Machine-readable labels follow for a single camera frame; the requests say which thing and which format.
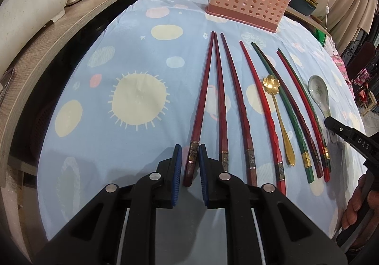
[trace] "spoon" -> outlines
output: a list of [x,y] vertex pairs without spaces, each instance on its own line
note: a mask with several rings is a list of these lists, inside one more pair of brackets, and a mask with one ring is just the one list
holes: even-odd
[[278,89],[278,87],[280,87],[279,80],[275,79],[273,75],[268,75],[267,78],[264,78],[263,85],[265,86],[265,91],[272,96],[272,100],[274,101],[276,114],[278,115],[280,130],[282,131],[284,150],[285,150],[285,155],[287,157],[287,162],[291,166],[295,166],[295,153],[293,152],[292,144],[288,138],[288,134],[285,131],[282,117],[280,116],[278,103],[276,102],[276,98],[275,98],[275,95],[279,93],[279,89]]
[[[324,82],[324,80],[320,76],[312,76],[308,80],[308,90],[309,94],[311,95],[312,99],[315,101],[315,103],[318,105],[318,107],[321,109],[323,116],[325,118],[332,116],[330,113],[330,107],[329,107],[329,94],[328,94],[328,88]],[[331,142],[336,142],[336,138],[332,138],[335,136],[335,133],[330,134],[330,140]]]

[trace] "gold spoon handle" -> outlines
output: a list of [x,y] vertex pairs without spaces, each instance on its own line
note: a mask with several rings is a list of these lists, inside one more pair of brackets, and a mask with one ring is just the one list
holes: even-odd
[[278,103],[276,102],[275,95],[272,95],[272,99],[274,101],[276,113],[278,114],[278,120],[279,120],[280,129],[282,131],[284,150],[285,150],[285,155],[287,157],[287,162],[291,166],[295,166],[295,153],[293,152],[292,144],[288,138],[287,132],[285,131],[285,127],[283,125],[282,117],[280,116],[279,107],[278,107]]

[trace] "blue tablecloth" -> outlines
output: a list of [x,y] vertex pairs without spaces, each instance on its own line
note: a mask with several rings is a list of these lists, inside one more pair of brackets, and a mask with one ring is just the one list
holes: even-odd
[[[274,64],[304,114],[304,105],[276,55],[280,48],[300,79],[328,85],[332,115],[364,131],[353,97],[338,68],[300,24],[283,17],[276,34],[205,13],[208,0],[138,0],[118,16],[83,57],[54,111],[38,166],[38,196],[48,239],[106,184],[135,183],[183,146],[183,163],[197,106],[212,30],[223,32],[233,56],[251,126],[258,184],[275,183],[266,122],[239,41],[245,43],[261,80],[268,75],[252,49],[256,42]],[[243,140],[229,67],[221,41],[226,92],[229,170],[246,181]],[[218,158],[217,81],[212,60],[201,142]],[[363,158],[341,139],[329,142],[331,181],[308,184],[296,136],[277,98],[292,141],[296,166],[285,164],[287,196],[327,235],[333,236],[358,178]],[[283,158],[284,147],[268,96]],[[315,106],[325,138],[323,116]],[[226,264],[223,210],[206,210],[200,176],[181,187],[174,210],[157,211],[157,264]]]

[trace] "gold spoon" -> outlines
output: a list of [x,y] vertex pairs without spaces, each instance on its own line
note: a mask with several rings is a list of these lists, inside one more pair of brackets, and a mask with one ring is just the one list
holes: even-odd
[[285,150],[285,155],[287,157],[287,162],[291,166],[295,166],[295,153],[293,152],[292,144],[288,138],[287,132],[285,131],[282,117],[280,116],[278,103],[276,102],[276,98],[275,98],[275,95],[279,93],[279,89],[278,89],[278,87],[280,87],[279,80],[275,79],[273,75],[268,75],[267,78],[264,78],[263,85],[265,86],[265,91],[272,96],[272,100],[274,101],[276,113],[278,114],[280,129],[282,131],[284,150]]

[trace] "silver bolt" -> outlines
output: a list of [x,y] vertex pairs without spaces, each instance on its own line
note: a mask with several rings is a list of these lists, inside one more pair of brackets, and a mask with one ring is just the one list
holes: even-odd
[[263,186],[263,190],[271,193],[275,191],[275,186],[272,184],[266,184]]
[[105,187],[106,192],[115,192],[117,190],[117,186],[115,184],[109,184]]
[[158,180],[158,179],[161,178],[161,176],[162,176],[162,175],[161,175],[160,173],[158,173],[158,172],[154,172],[154,173],[150,174],[149,178],[150,178],[151,180]]
[[223,172],[218,176],[221,180],[230,180],[231,176],[229,173]]

